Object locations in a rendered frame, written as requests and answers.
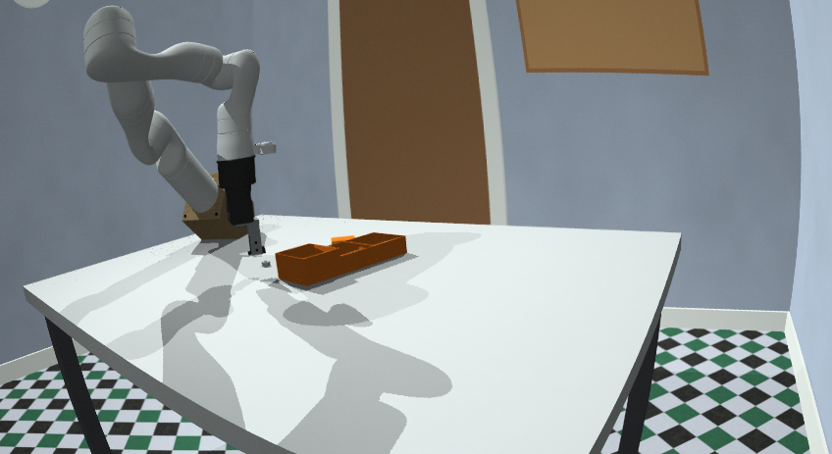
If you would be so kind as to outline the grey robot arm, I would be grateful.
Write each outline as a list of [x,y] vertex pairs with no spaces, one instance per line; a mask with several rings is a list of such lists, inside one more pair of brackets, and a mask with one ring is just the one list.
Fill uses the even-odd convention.
[[105,82],[111,108],[135,158],[145,165],[156,163],[159,174],[195,212],[208,211],[217,201],[218,184],[170,121],[154,111],[150,80],[176,79],[203,82],[215,90],[232,89],[230,99],[218,108],[218,134],[252,129],[251,108],[260,75],[257,55],[242,50],[223,56],[215,47],[194,42],[179,43],[158,54],[141,52],[136,49],[133,18],[118,6],[103,7],[89,18],[83,47],[87,75]]

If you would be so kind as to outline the orange square pad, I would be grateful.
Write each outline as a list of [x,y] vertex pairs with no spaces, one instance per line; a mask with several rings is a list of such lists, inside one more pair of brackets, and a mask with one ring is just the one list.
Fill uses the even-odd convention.
[[354,235],[351,236],[341,236],[341,237],[332,237],[332,244],[337,242],[342,242],[351,238],[355,238]]

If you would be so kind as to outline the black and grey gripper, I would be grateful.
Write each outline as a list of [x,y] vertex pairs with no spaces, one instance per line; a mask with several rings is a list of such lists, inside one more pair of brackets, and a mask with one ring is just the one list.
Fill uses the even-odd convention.
[[[275,142],[254,144],[252,129],[218,134],[219,187],[226,190],[229,222],[247,226],[251,255],[263,254],[259,219],[253,217],[251,184],[256,182],[256,155],[277,153]],[[249,224],[250,223],[250,224]]]

